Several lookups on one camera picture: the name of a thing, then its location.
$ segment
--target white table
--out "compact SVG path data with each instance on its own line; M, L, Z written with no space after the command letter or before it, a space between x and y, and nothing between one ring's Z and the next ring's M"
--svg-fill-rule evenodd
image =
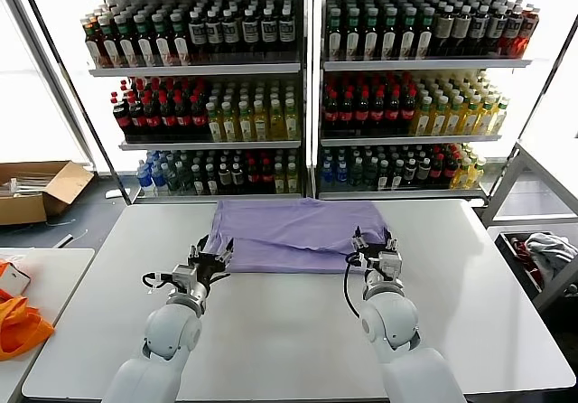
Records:
M464 201L376 202L399 238L406 294L424 341L466 394L571 387L575 377L486 230ZM141 275L171 270L208 233L213 204L127 208L23 385L29 398L101 399L141 346L166 292ZM360 277L350 294L360 298ZM210 292L180 401L378 399L376 358L342 276L235 274Z
M29 305L40 308L44 319L55 325L69 302L80 279L86 272L94 249L0 248L2 255L23 255L15 264L31 277L23 295ZM55 334L60 329L55 327ZM0 402L14 402L20 396L20 386L41 345L8 361L0 362Z

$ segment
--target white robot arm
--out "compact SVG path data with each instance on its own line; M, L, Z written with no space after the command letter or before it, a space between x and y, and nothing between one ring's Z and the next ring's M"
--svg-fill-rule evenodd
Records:
M364 303L359 315L366 337L378 357L381 378L392 403L465 403L460 387L442 355L421 345L417 309L404 296L399 280L402 259L396 241L384 230L386 244L368 244L359 227L353 236L350 266L365 265Z

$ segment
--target shelf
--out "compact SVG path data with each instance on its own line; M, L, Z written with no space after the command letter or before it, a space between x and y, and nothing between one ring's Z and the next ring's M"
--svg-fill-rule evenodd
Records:
M320 200L411 200L435 198L481 198L487 200L488 195L482 189L439 189L413 191L371 191L371 192L320 192Z
M472 135L448 135L448 136L387 136L367 138L322 138L324 147L341 147L345 145L398 145L398 144L449 144L449 143L474 143L483 141L498 141L500 135L472 136Z
M201 66L173 67L124 67L118 69L92 69L90 74L97 78L135 76L203 76L203 75L258 75L265 73L297 73L299 62L257 64L211 64Z
M247 195L169 195L163 197L137 196L135 204L184 204L220 202L222 200L287 200L302 198L300 193L256 193Z
M121 150L213 150L231 149L243 150L253 148L299 148L301 141L263 141L238 143L131 143L123 141L118 148Z
M489 69L524 68L532 60L508 59L443 59L443 60L401 60L401 61L326 61L325 71L364 70L448 70L448 69Z

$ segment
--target gray cloth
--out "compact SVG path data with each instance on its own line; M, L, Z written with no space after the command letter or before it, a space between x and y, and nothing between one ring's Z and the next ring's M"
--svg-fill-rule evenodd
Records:
M578 255L578 248L568 243L567 238L544 233L532 234L526 240L526 248L540 269L545 284Z

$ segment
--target black cable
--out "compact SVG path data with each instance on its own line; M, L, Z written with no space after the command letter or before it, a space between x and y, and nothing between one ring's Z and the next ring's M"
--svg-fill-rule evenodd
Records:
M351 303L350 295L347 293L347 281L348 281L348 276L350 274L350 267L351 267L351 263L348 261L347 267L345 267L345 275L343 276L343 294L345 295L345 300L347 301L347 305L350 306L351 312L354 313L355 316L359 319L358 310L356 310L355 306L353 306L353 304Z

